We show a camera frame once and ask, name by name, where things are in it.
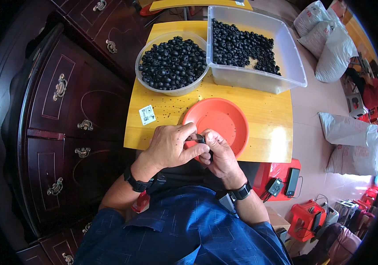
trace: floor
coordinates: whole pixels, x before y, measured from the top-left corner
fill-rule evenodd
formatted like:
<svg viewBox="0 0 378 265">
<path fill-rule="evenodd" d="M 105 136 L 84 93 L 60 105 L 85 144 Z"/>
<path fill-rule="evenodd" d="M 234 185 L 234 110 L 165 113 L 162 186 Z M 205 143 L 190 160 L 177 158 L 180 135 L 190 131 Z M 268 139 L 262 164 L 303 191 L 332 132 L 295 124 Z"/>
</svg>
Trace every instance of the floor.
<svg viewBox="0 0 378 265">
<path fill-rule="evenodd" d="M 273 14 L 281 17 L 286 23 L 293 22 L 299 14 L 299 10 L 286 0 L 254 0 L 250 1 L 254 9 L 265 11 L 265 14 Z M 206 8 L 196 7 L 200 11 L 194 20 L 206 20 Z M 173 21 L 175 15 L 164 14 L 161 21 Z M 299 36 L 293 27 L 289 28 L 294 40 Z M 329 157 L 334 146 L 328 143 L 318 117 L 318 112 L 329 112 L 342 116 L 348 116 L 348 106 L 344 89 L 340 81 L 334 83 L 322 83 L 314 76 L 317 65 L 316 58 L 298 41 L 295 41 L 298 52 L 306 72 L 308 86 L 297 87 L 291 90 L 293 110 L 293 151 L 292 157 L 301 162 L 301 176 L 303 184 L 299 198 L 290 201 L 266 202 L 285 219 L 291 220 L 290 209 L 293 204 L 302 204 L 309 199 L 315 199 L 318 194 L 323 194 L 329 199 L 329 205 L 334 206 L 337 199 L 359 199 L 372 182 L 371 176 L 340 175 L 325 172 Z M 295 196 L 298 196 L 301 180 Z M 291 256 L 308 253 L 315 244 L 299 243 L 290 245 Z"/>
</svg>

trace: label sticker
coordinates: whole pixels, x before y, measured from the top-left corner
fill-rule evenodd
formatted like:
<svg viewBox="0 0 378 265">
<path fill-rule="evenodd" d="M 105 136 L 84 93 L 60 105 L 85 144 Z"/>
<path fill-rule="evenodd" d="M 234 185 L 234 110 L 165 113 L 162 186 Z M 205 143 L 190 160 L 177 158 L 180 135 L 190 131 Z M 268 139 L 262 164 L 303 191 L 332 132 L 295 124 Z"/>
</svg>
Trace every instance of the label sticker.
<svg viewBox="0 0 378 265">
<path fill-rule="evenodd" d="M 147 125 L 156 120 L 152 105 L 139 109 L 139 115 L 143 125 Z"/>
</svg>

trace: orange plastic bowl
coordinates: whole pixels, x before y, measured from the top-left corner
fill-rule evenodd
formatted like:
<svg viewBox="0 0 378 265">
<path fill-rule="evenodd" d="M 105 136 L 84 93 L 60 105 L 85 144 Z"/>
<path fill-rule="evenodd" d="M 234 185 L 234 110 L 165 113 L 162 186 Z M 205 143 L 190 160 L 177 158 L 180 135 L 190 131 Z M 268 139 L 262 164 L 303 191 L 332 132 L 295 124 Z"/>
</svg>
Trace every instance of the orange plastic bowl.
<svg viewBox="0 0 378 265">
<path fill-rule="evenodd" d="M 198 133 L 213 129 L 229 143 L 238 158 L 248 144 L 249 126 L 242 110 L 224 98 L 204 99 L 189 109 L 183 124 L 195 123 Z M 185 143 L 185 148 L 194 146 L 195 141 Z"/>
</svg>

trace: wrist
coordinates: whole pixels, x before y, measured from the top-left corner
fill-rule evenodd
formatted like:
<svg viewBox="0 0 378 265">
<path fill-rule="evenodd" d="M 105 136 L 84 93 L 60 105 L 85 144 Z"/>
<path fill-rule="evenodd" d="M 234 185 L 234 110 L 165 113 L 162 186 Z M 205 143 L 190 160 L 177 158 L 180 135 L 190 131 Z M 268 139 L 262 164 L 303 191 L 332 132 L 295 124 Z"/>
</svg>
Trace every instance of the wrist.
<svg viewBox="0 0 378 265">
<path fill-rule="evenodd" d="M 243 185 L 248 182 L 248 179 L 245 177 L 244 172 L 238 168 L 235 172 L 228 174 L 226 177 L 222 178 L 224 187 L 227 190 L 240 189 Z"/>
<path fill-rule="evenodd" d="M 162 168 L 146 156 L 145 152 L 142 152 L 136 161 L 130 166 L 130 171 L 132 172 L 134 179 L 142 182 L 148 182 L 161 169 Z"/>
</svg>

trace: round plastic container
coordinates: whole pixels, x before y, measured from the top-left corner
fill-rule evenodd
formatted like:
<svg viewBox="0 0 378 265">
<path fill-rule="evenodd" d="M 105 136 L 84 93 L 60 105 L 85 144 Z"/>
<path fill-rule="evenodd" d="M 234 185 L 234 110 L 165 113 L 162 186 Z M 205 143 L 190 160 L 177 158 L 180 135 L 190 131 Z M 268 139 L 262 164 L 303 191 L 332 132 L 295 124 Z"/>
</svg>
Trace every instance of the round plastic container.
<svg viewBox="0 0 378 265">
<path fill-rule="evenodd" d="M 183 40 L 191 39 L 193 40 L 194 43 L 196 43 L 201 49 L 207 51 L 207 42 L 199 37 L 196 34 L 189 33 L 186 31 L 174 31 L 174 32 L 169 32 L 163 35 L 160 35 L 156 37 L 155 39 L 151 40 L 146 46 L 139 52 L 139 55 L 137 56 L 136 63 L 135 63 L 135 72 L 136 72 L 136 77 L 139 80 L 139 82 L 145 87 L 148 88 L 149 90 L 158 92 L 158 93 L 163 93 L 167 96 L 171 97 L 179 97 L 183 96 L 186 94 L 189 94 L 190 92 L 194 91 L 201 83 L 202 79 L 204 78 L 205 74 L 207 73 L 208 69 L 210 68 L 207 65 L 207 68 L 205 69 L 204 73 L 199 77 L 195 82 L 192 84 L 182 87 L 179 89 L 175 90 L 159 90 L 155 89 L 153 87 L 150 87 L 147 83 L 142 81 L 142 72 L 139 71 L 139 65 L 142 63 L 142 56 L 145 54 L 147 50 L 150 50 L 152 48 L 152 45 L 156 44 L 159 45 L 162 42 L 168 42 L 169 40 L 172 40 L 174 37 L 180 36 L 183 38 Z"/>
</svg>

